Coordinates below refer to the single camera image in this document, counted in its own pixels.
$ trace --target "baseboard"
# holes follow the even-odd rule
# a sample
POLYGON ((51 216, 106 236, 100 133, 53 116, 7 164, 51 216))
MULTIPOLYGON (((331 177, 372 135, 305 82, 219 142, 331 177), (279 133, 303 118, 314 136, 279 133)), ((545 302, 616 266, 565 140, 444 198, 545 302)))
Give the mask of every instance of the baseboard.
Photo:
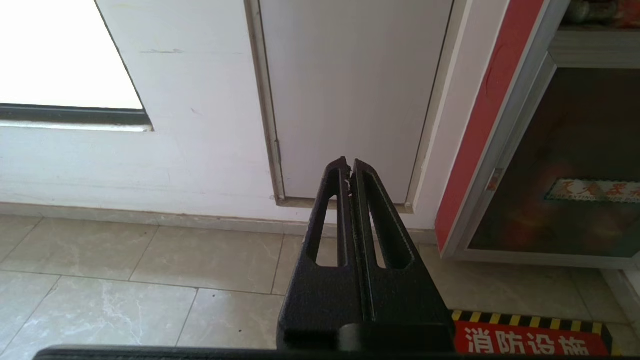
POLYGON ((629 281, 625 270, 601 270, 600 272, 640 338, 640 295, 629 281))
MULTIPOLYGON (((159 226, 196 227, 229 231, 248 231, 251 233, 270 233, 304 236, 307 233, 306 222, 287 222, 236 217, 212 217, 188 214, 152 213, 146 211, 75 208, 68 206, 50 206, 35 204, 16 204, 0 202, 0 214, 21 215, 27 217, 68 218, 74 220, 93 220, 104 222, 123 222, 128 224, 146 224, 159 226)), ((436 244, 434 230, 408 229, 414 243, 436 244)), ((323 236, 337 237, 335 224, 325 224, 323 236)))

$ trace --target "window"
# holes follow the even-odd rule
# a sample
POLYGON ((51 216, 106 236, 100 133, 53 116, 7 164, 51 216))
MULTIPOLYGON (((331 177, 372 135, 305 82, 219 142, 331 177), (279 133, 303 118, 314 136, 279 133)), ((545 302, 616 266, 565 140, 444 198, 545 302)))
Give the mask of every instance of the window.
POLYGON ((150 129, 91 0, 0 0, 0 126, 150 129))

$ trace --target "black plastic object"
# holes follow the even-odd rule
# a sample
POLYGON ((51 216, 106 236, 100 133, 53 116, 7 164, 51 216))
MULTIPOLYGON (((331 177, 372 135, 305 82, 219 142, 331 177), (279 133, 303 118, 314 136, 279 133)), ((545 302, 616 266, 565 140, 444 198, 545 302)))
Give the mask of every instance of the black plastic object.
POLYGON ((449 310, 376 171, 345 158, 324 171, 278 321, 278 349, 454 352, 449 310), (338 267, 316 257, 337 199, 338 267), (376 263, 370 216, 386 268, 376 263))

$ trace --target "yellow black warning stripe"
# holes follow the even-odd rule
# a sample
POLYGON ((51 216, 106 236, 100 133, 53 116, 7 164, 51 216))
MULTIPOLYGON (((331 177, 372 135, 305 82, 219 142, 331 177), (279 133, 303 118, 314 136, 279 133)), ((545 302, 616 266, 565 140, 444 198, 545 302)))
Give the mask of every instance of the yellow black warning stripe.
POLYGON ((580 320, 564 320, 544 318, 542 316, 506 315, 498 313, 482 313, 479 311, 452 310, 454 321, 493 323, 521 327, 538 327, 540 329, 566 330, 598 334, 602 338, 610 355, 619 356, 620 351, 613 343, 613 337, 607 326, 600 322, 584 322, 580 320))

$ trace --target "tiled floor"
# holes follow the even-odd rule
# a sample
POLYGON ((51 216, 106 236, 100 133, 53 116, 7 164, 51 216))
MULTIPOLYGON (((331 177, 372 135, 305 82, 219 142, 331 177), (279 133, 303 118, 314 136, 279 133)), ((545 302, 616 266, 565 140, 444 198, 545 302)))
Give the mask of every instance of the tiled floor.
MULTIPOLYGON (((275 347, 302 238, 0 215, 0 360, 54 344, 275 347)), ((318 262, 335 264, 335 240, 318 262)), ((441 261, 451 309, 595 320, 640 345, 596 270, 441 261)))

